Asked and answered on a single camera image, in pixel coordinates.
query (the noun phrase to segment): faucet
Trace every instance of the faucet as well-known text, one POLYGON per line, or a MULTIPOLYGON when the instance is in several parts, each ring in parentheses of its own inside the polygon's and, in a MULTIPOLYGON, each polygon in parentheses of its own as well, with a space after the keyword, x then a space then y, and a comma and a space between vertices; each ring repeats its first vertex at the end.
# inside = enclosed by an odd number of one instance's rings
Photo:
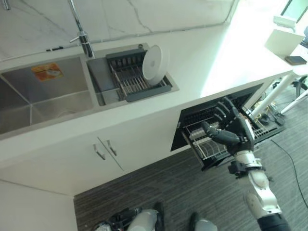
POLYGON ((2 4, 5 10, 9 11, 11 9, 11 6, 7 0, 2 0, 2 4))
POLYGON ((78 15, 78 12, 77 12, 76 7, 75 7, 74 0, 68 0, 68 2, 70 4, 73 16, 75 18, 77 27, 79 29, 79 32, 77 33, 77 37, 71 39, 69 42, 74 42, 74 41, 79 39, 85 55, 88 56, 89 58, 95 58, 94 51, 93 51, 93 48, 92 48, 91 43, 89 41, 88 34, 83 30, 83 28, 81 26, 79 15, 78 15))

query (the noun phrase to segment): floor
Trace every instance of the floor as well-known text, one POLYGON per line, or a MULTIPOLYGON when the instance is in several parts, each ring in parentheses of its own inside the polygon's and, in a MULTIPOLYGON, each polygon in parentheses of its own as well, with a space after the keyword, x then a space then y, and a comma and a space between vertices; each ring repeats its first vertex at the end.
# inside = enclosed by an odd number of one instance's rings
MULTIPOLYGON (((295 89, 290 86, 276 100, 277 107, 284 108, 294 98, 295 89)), ((286 130, 271 139, 292 156, 308 201, 307 100, 286 113, 285 125, 286 130)), ((273 177, 270 187, 292 230, 308 230, 308 210, 290 158, 270 139, 257 145, 255 155, 273 177)), ((259 230, 227 166, 202 172, 191 150, 186 150, 79 194, 75 197, 78 230, 89 231, 96 222, 126 207, 151 208, 156 201, 164 203, 167 231, 186 231, 193 211, 214 222, 220 231, 259 230)))

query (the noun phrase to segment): dishwasher drawer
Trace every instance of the dishwasher drawer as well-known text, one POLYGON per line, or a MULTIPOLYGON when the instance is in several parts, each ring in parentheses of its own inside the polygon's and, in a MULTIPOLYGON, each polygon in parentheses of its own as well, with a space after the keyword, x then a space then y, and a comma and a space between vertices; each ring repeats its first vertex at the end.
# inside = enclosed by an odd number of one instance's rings
MULTIPOLYGON (((239 92, 226 95, 239 110, 250 121, 252 130, 255 135, 255 143, 277 134, 284 130, 284 127, 266 128, 259 122, 255 123, 244 108, 249 98, 261 87, 261 85, 251 87, 239 92)), ((222 97, 196 105, 181 111, 177 130, 174 136, 171 150, 176 150, 189 144, 193 153, 199 160, 202 170, 218 166, 230 154, 222 144, 212 141, 206 136, 201 127, 203 121, 208 122, 213 127, 218 127, 218 121, 214 118, 214 109, 222 97)))

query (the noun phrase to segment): label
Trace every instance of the label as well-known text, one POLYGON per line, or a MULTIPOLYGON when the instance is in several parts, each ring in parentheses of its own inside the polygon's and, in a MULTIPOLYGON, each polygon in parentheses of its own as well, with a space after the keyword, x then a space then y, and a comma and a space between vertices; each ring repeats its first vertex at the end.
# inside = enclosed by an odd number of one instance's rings
POLYGON ((40 81, 63 77, 62 71, 56 63, 34 66, 31 68, 31 71, 40 81))

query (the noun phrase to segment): robotic arm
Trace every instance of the robotic arm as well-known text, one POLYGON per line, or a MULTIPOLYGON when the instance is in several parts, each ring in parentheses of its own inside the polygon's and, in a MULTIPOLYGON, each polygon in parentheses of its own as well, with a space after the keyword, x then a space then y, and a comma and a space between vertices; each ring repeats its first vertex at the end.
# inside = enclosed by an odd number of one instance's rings
POLYGON ((207 122, 203 122, 202 127, 208 137, 224 144, 234 156, 235 161, 228 167, 229 172, 245 183, 245 202, 261 230, 290 231, 277 199, 270 190, 265 169, 260 159, 254 156, 254 135, 248 119, 244 119, 226 97, 217 104, 215 111, 219 128, 213 128, 207 122))

